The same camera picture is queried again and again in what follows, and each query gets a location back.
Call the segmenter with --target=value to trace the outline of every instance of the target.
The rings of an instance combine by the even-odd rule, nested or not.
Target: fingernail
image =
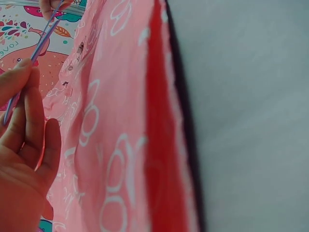
[[[63,1],[61,6],[60,6],[60,8],[59,8],[59,10],[63,10],[65,8],[69,7],[70,5],[71,5],[70,1]]]
[[[20,63],[18,63],[14,69],[20,69],[20,68],[24,68],[26,66],[28,66],[29,64],[31,63],[31,60],[28,58],[28,59],[24,59],[23,61],[21,61]]]

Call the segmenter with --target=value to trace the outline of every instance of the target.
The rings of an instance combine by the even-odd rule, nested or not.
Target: gray background
[[[168,3],[204,230],[309,232],[309,1]]]

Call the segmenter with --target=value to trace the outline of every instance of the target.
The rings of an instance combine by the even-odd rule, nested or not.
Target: pink fabric
[[[89,0],[59,79],[54,231],[197,232],[165,2]]]

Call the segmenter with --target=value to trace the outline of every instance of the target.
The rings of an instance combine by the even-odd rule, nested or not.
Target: cartoon elephant print
[[[29,32],[37,33],[38,35],[42,35],[42,31],[39,29],[30,28]],[[48,46],[50,44],[50,40],[46,41],[37,61],[34,63],[34,66],[40,67],[40,92],[42,98],[46,96],[46,94],[53,89],[55,84],[59,81],[59,72],[61,67],[66,60],[68,55],[47,51]],[[34,52],[36,44],[31,47],[25,47],[14,52],[11,52],[0,59],[0,74],[11,70],[14,66],[21,62],[25,58],[31,57]],[[6,109],[5,106],[0,106],[0,111]]]

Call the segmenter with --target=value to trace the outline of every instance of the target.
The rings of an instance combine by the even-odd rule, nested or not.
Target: hand
[[[49,20],[53,14],[52,9],[56,9],[61,0],[39,0],[41,12],[46,20]],[[73,0],[64,0],[59,10],[63,11],[69,7]]]
[[[29,59],[0,76],[0,105],[22,89],[8,128],[0,118],[0,231],[37,230],[58,170],[59,125],[51,119],[44,127],[39,78]]]

